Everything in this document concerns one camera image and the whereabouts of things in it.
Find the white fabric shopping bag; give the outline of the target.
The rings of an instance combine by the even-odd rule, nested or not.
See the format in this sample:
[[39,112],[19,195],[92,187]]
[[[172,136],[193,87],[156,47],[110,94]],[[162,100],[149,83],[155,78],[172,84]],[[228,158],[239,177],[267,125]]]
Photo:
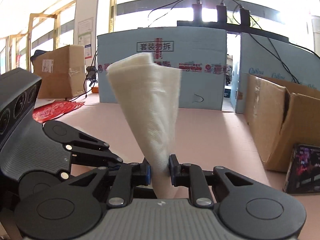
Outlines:
[[174,198],[169,155],[175,141],[181,70],[154,63],[138,53],[107,68],[107,78],[129,127],[151,166],[152,188],[159,199]]

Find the red paper sheet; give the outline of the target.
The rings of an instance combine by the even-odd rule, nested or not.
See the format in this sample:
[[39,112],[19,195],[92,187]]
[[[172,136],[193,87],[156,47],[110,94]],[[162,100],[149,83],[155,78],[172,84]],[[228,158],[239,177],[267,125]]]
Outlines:
[[55,120],[74,110],[77,110],[84,104],[84,102],[76,101],[54,101],[52,103],[34,109],[33,119],[36,122],[42,124],[50,120]]

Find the orange small object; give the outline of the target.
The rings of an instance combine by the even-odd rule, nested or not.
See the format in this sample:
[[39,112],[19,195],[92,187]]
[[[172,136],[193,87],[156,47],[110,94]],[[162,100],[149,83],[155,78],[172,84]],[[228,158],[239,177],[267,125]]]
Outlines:
[[99,87],[92,87],[91,92],[94,94],[98,94],[99,93]]

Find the black smartphone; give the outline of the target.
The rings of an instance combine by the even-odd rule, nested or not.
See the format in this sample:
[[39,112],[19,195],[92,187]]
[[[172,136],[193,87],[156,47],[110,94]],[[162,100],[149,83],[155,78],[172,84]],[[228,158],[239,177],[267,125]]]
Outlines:
[[288,194],[319,194],[319,147],[296,144],[283,191]]

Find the far taped cardboard box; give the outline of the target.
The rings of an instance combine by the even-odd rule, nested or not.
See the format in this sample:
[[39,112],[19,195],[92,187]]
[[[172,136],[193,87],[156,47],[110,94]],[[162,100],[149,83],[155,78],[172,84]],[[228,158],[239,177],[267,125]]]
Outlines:
[[72,99],[85,92],[84,46],[64,46],[34,56],[31,62],[42,79],[39,99]]

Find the open brown cardboard box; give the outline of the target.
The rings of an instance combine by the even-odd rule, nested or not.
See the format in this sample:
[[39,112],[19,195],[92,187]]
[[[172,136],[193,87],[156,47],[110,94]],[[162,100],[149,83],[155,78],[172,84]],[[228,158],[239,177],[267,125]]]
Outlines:
[[250,75],[244,115],[266,170],[286,172],[296,144],[319,145],[319,90]]

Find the light blue foam board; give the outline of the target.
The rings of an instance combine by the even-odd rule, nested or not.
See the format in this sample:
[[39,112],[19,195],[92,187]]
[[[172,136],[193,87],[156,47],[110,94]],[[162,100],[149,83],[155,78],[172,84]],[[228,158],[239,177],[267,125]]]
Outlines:
[[115,103],[106,77],[110,64],[136,53],[150,53],[160,66],[182,71],[179,106],[221,110],[225,88],[227,34],[203,27],[141,28],[98,36],[100,101]]

